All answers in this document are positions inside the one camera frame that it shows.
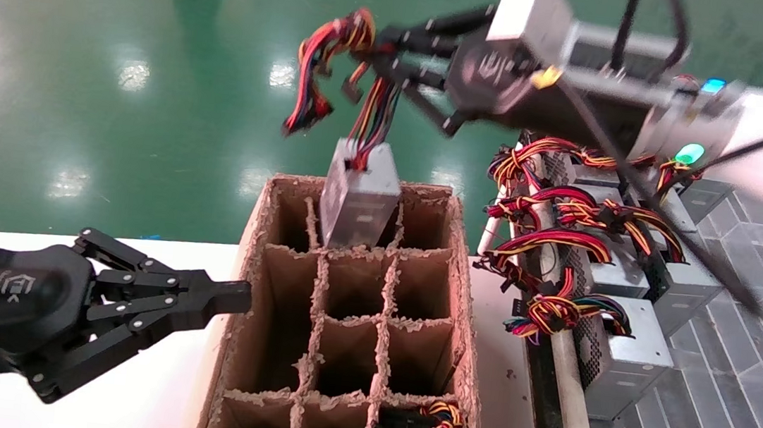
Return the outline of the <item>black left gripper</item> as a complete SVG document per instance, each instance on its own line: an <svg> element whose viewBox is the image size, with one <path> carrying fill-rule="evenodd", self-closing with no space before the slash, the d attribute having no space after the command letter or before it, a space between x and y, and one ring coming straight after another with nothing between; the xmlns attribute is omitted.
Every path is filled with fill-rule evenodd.
<svg viewBox="0 0 763 428"><path fill-rule="evenodd" d="M113 302L83 312L89 260L106 266L97 292ZM248 281L172 269L95 228L73 250L0 248L0 373L25 372L41 401L55 403L168 335L249 312L251 292Z"/></svg>

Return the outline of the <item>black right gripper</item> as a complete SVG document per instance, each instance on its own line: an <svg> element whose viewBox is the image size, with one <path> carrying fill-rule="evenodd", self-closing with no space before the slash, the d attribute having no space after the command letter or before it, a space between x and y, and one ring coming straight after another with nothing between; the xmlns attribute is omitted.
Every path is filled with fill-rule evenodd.
<svg viewBox="0 0 763 428"><path fill-rule="evenodd" d="M520 69L511 55L491 47L484 38L471 35L488 27L496 10L496 6L486 5L413 26L389 25L379 30L376 54L350 54L358 67L343 82L342 91L358 102L360 77L367 71L374 73L358 121L368 130L387 132L398 104L407 99L446 138L454 137L467 119L555 132L552 92L541 94L530 81L531 71ZM395 56L409 51L451 57L446 88L441 73ZM445 93L456 111L442 109Z"/></svg>

